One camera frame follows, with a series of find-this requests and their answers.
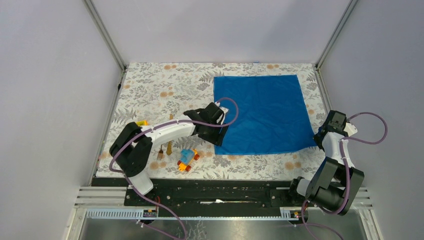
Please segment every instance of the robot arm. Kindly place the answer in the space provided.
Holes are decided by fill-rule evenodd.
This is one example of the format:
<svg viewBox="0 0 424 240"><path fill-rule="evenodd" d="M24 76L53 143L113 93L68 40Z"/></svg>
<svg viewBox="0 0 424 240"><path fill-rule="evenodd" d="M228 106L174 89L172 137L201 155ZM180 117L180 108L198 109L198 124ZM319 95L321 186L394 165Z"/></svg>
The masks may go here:
<svg viewBox="0 0 424 240"><path fill-rule="evenodd" d="M364 173L354 168L350 160L346 148L347 140L343 140L343 147L349 166L348 195L346 189L340 189L330 183L336 179L343 187L346 187L346 168L340 153L339 142L357 131L353 124L347 122L344 113L331 110L318 133L313 136L318 147L325 151L325 159L310 181L303 177L293 179L290 185L291 194L302 195L311 203L330 211L336 211L342 205L344 198L348 198L345 207L339 213L341 216L345 215L364 180Z"/></svg>
<svg viewBox="0 0 424 240"><path fill-rule="evenodd" d="M187 122L187 120L222 125L227 111L228 109L220 107L219 103L211 102L206 108L185 111L176 119L156 125L138 126L135 122L130 122L119 134L109 152L115 156L134 136L151 130L134 141L135 145L131 144L125 148L116 159L126 177L144 195L153 188L153 183L145 170L151 150L171 140L192 135L197 135L205 141L221 146L228 126L212 127Z"/></svg>

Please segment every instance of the floral tablecloth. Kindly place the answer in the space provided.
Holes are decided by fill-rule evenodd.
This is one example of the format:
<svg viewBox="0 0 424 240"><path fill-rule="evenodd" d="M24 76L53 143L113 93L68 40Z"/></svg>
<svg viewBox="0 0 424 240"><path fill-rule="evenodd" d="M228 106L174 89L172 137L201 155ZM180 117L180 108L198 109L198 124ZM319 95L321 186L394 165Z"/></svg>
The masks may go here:
<svg viewBox="0 0 424 240"><path fill-rule="evenodd" d="M170 114L206 107L214 100L215 76L267 76L296 74L312 129L316 132L326 115L312 64L278 63L131 63L128 67L103 152L97 177L122 177L109 171L109 148L123 127L134 121L150 124L167 121ZM196 148L200 159L189 172L179 171L177 161L184 148ZM211 143L196 137L172 142L172 154L157 160L158 149L150 153L147 171L151 178L292 180L311 178L324 159L318 147L269 155L215 155Z"/></svg>

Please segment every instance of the gray wall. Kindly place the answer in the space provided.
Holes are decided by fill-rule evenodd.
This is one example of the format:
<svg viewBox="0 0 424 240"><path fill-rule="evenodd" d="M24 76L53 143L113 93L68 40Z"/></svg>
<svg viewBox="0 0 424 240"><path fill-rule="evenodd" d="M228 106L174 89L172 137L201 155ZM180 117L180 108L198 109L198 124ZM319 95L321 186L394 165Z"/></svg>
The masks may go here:
<svg viewBox="0 0 424 240"><path fill-rule="evenodd" d="M422 0L359 1L322 68L334 109L372 111L387 120L388 137L380 145L349 143L386 240L422 239L424 233L423 13ZM372 117L352 122L363 139L383 134Z"/></svg>
<svg viewBox="0 0 424 240"><path fill-rule="evenodd" d="M127 63L314 63L348 3L94 0Z"/></svg>
<svg viewBox="0 0 424 240"><path fill-rule="evenodd" d="M0 1L0 239L60 239L120 71L83 2Z"/></svg>

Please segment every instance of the blue cloth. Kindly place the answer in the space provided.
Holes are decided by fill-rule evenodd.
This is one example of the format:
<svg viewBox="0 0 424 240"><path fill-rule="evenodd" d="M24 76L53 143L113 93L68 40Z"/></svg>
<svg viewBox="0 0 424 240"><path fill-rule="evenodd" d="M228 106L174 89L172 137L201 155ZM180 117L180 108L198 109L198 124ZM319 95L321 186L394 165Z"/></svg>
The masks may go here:
<svg viewBox="0 0 424 240"><path fill-rule="evenodd" d="M229 126L217 155L291 153L316 146L301 86L296 75L218 76L214 99L232 98L239 108L238 119ZM236 115L229 101L228 123Z"/></svg>

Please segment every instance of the yellow object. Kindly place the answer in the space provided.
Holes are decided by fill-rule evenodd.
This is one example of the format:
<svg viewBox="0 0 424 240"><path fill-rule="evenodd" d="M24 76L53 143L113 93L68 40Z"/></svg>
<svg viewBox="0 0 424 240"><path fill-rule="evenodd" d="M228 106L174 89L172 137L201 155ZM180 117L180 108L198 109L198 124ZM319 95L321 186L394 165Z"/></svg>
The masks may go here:
<svg viewBox="0 0 424 240"><path fill-rule="evenodd" d="M149 123L147 122L147 120L136 121L135 124L137 124L137 126L139 126L139 127L149 125Z"/></svg>
<svg viewBox="0 0 424 240"><path fill-rule="evenodd" d="M184 163L180 163L178 170L180 170L182 172L182 171L186 170L186 168L187 168L187 165L185 165Z"/></svg>

